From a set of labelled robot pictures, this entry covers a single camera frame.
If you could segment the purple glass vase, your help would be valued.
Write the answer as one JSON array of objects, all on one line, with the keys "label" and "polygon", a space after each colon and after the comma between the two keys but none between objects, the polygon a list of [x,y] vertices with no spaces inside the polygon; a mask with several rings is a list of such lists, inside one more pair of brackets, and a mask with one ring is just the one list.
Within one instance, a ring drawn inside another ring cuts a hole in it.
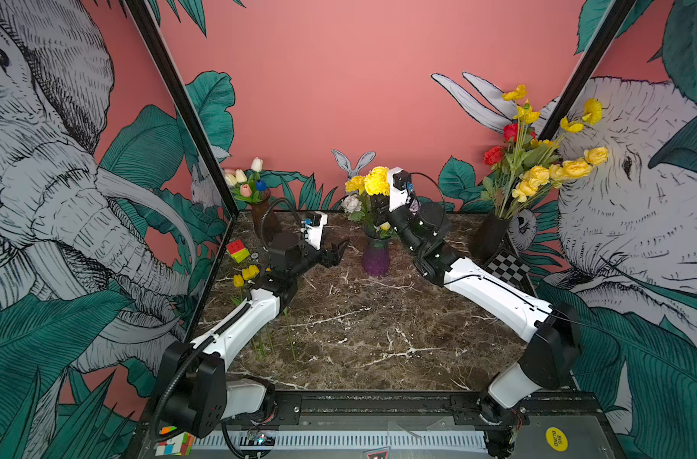
[{"label": "purple glass vase", "polygon": [[370,277],[384,277],[390,271],[390,241],[381,238],[367,239],[362,267]]}]

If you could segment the brown ribbed glass vase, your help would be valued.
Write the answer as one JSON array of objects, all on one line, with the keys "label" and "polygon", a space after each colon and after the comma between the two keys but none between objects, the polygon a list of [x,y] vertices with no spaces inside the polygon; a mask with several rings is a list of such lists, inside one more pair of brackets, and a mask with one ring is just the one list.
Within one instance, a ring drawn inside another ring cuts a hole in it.
[{"label": "brown ribbed glass vase", "polygon": [[274,236],[281,232],[281,222],[278,216],[269,210],[271,192],[262,193],[262,200],[251,204],[251,214],[255,233],[262,243],[270,243]]}]

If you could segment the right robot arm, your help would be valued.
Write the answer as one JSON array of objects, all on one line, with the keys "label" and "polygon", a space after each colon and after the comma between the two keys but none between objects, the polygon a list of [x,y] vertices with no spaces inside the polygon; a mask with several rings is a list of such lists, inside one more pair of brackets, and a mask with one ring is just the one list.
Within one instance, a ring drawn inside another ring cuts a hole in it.
[{"label": "right robot arm", "polygon": [[478,400],[481,418],[497,426],[511,418],[520,401],[540,389],[557,389],[583,353],[575,309],[530,296],[482,270],[445,241],[450,230],[444,208],[426,203],[378,210],[411,254],[418,273],[432,284],[464,296],[511,328],[527,346],[516,363],[497,374]]}]

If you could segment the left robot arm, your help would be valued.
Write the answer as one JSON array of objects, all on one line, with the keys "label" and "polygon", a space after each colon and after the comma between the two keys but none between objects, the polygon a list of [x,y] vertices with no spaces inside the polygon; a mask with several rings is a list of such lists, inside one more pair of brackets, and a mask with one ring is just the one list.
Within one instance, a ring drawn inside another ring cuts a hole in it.
[{"label": "left robot arm", "polygon": [[299,279],[313,267],[341,263],[348,241],[321,245],[328,217],[308,212],[298,217],[296,233],[279,233],[267,243],[268,268],[245,299],[208,332],[175,343],[163,355],[155,386],[156,406],[149,436],[156,443],[187,433],[203,438],[222,420],[269,412],[265,382],[229,382],[227,370],[262,328],[289,306]]}]

